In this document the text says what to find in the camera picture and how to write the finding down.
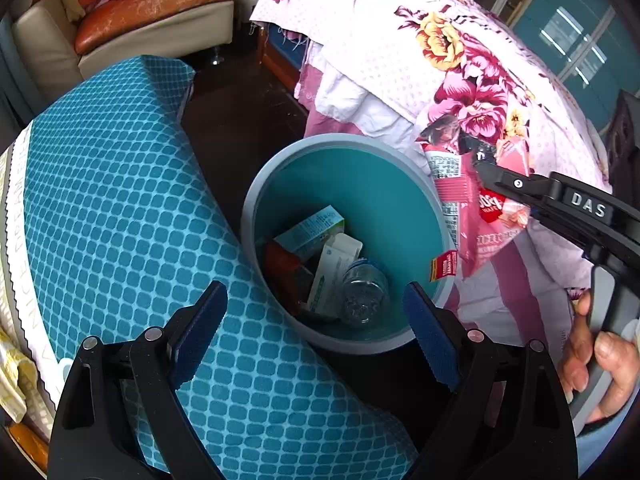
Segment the person's right hand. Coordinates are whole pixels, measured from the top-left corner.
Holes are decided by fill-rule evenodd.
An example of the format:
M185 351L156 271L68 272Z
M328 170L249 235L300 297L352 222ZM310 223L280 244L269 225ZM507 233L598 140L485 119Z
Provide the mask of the person's right hand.
M586 290L574 304L573 325L558 368L567 401L588 386L588 364L592 359L611 374L612 382L587 418L587 424L616 415L631 398L639 377L639 352L632 342L609 332L597 336L590 332L587 323L590 304L591 294Z

